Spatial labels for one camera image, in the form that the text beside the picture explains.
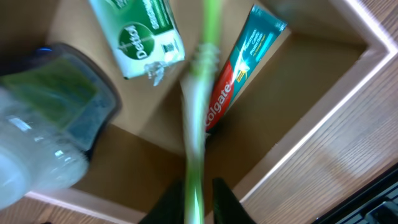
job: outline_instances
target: red toothpaste tube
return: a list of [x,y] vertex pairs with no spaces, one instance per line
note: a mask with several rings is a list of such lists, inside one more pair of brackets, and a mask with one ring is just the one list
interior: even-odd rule
[[237,43],[215,83],[206,117],[206,133],[214,132],[223,117],[286,23],[254,5]]

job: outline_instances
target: green soap packaging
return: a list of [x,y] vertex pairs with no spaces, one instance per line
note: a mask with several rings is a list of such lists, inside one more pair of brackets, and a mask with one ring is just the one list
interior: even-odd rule
[[154,85],[165,67],[184,60],[168,0],[89,0],[126,79],[148,74]]

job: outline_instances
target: green toothbrush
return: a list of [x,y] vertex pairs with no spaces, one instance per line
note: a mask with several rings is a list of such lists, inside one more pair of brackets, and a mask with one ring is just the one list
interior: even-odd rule
[[219,61],[221,0],[203,0],[203,9],[203,43],[198,47],[189,74],[181,81],[187,155],[185,224],[203,224],[205,219],[202,189],[205,117]]

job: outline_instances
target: dettol logo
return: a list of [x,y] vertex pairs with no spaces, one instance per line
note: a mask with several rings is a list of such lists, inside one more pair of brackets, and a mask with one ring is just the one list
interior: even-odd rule
[[140,23],[124,27],[119,35],[119,49],[129,58],[142,60],[154,51],[155,40],[152,32]]

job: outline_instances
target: transparent container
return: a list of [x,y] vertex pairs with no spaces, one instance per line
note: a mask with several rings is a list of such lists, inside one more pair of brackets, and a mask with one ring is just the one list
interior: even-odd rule
[[68,188],[88,159],[36,112],[0,90],[0,209],[30,190]]
[[77,183],[119,106],[106,75],[65,44],[0,66],[0,209]]

